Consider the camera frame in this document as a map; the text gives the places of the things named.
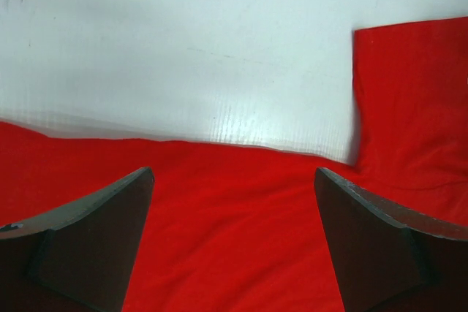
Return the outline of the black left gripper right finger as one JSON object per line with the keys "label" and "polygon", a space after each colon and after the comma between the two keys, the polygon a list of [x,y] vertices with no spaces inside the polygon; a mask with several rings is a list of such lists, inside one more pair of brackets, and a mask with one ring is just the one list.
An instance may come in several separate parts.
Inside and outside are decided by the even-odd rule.
{"label": "black left gripper right finger", "polygon": [[467,228],[319,168],[314,191],[346,311],[466,311]]}

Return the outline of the red t shirt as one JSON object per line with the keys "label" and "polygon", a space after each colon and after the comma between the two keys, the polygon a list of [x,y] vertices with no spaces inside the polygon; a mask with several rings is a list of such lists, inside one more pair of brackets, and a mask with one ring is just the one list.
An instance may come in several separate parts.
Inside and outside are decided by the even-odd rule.
{"label": "red t shirt", "polygon": [[329,169],[467,228],[467,19],[361,29],[355,165],[260,148],[61,139],[1,124],[1,226],[148,167],[154,188],[122,311],[346,311],[314,176]]}

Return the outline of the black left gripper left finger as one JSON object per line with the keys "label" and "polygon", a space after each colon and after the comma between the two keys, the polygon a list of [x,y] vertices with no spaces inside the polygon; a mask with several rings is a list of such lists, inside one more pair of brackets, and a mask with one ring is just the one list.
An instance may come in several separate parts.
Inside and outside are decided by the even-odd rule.
{"label": "black left gripper left finger", "polygon": [[143,167],[1,226],[1,310],[122,311],[153,188]]}

